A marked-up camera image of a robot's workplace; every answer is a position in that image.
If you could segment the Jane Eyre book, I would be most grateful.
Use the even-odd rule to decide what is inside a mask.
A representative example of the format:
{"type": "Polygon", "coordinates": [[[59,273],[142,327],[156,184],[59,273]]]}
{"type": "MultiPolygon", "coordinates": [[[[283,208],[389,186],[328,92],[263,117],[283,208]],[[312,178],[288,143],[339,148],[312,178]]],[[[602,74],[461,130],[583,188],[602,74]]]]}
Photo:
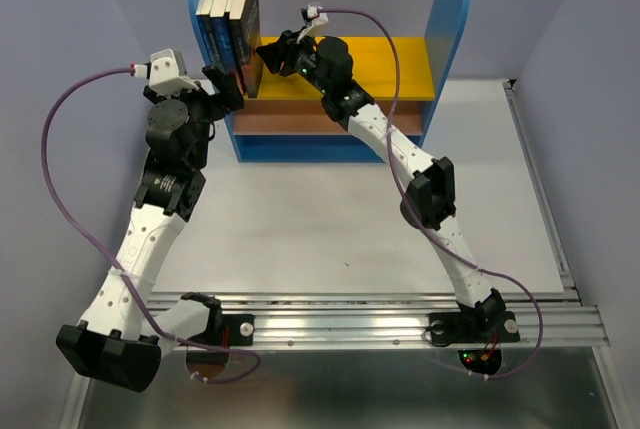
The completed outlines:
{"type": "Polygon", "coordinates": [[[238,20],[232,15],[234,0],[215,0],[210,16],[217,24],[215,29],[218,48],[228,74],[236,78],[239,90],[245,93],[244,76],[242,73],[243,39],[238,29],[238,20]]]}

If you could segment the A Tale of Two Cities book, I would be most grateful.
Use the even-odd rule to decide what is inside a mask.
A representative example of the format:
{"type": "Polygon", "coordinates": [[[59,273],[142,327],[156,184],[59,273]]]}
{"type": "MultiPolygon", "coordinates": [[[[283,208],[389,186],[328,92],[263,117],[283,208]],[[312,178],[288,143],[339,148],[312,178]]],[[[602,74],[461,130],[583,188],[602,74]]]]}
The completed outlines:
{"type": "Polygon", "coordinates": [[[263,72],[262,59],[256,53],[256,49],[262,44],[259,0],[242,0],[240,9],[237,19],[242,43],[241,70],[246,95],[256,98],[263,72]]]}

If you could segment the Nineteen Eighty-Four book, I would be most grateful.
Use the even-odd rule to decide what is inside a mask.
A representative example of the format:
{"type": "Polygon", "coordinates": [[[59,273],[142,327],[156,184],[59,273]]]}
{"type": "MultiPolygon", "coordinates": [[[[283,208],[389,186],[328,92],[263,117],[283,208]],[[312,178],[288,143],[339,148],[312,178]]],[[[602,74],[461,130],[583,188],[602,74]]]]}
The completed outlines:
{"type": "Polygon", "coordinates": [[[213,0],[209,12],[209,22],[213,32],[214,47],[219,67],[228,74],[234,74],[235,59],[227,15],[228,0],[213,0]]]}

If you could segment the Animal Farm book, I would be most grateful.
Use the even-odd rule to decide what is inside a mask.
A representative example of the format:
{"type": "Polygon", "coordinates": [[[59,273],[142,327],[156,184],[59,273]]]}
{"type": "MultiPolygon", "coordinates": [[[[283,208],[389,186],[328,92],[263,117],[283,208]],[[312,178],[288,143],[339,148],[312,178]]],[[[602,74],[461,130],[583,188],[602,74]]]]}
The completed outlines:
{"type": "Polygon", "coordinates": [[[214,66],[217,69],[223,69],[224,65],[211,23],[210,12],[212,4],[213,0],[198,0],[195,15],[199,23],[199,28],[202,32],[202,37],[208,57],[208,65],[214,66]]]}

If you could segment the Three Days to See book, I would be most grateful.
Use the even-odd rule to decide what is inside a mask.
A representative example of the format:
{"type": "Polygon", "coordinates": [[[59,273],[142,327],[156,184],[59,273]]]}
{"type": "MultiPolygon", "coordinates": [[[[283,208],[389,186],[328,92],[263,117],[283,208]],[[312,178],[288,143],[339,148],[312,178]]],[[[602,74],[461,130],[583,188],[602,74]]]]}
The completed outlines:
{"type": "Polygon", "coordinates": [[[249,49],[246,37],[241,27],[242,3],[244,0],[227,0],[226,15],[228,16],[229,31],[235,60],[235,74],[241,93],[246,93],[245,66],[249,63],[249,49]]]}

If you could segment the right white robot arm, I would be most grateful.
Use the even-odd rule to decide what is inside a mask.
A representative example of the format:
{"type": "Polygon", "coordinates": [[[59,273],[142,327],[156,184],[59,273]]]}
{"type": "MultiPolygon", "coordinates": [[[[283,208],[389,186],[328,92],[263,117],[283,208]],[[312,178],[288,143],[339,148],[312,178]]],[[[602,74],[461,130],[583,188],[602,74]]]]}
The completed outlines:
{"type": "Polygon", "coordinates": [[[327,116],[389,164],[403,217],[436,251],[458,306],[453,313],[430,316],[432,343],[446,347],[519,341],[514,314],[477,269],[458,225],[453,163],[446,157],[434,158],[390,123],[373,96],[354,79],[347,43],[336,37],[316,41],[303,32],[285,31],[257,53],[271,73],[296,74],[313,86],[322,95],[327,116]]]}

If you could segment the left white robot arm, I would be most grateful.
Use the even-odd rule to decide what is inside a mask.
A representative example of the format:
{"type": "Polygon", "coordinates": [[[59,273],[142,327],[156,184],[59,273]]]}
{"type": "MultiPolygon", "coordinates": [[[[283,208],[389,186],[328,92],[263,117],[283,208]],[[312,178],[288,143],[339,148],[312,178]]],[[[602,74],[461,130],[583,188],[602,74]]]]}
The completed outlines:
{"type": "Polygon", "coordinates": [[[215,91],[180,70],[161,77],[157,63],[129,72],[148,83],[145,142],[148,153],[133,197],[128,227],[91,305],[74,325],[64,325],[56,345],[80,375],[134,392],[147,389],[161,360],[180,346],[229,355],[232,327],[220,301],[183,294],[157,317],[147,300],[166,256],[190,220],[204,189],[202,173],[215,124],[243,108],[233,78],[213,66],[202,69],[215,91]]]}

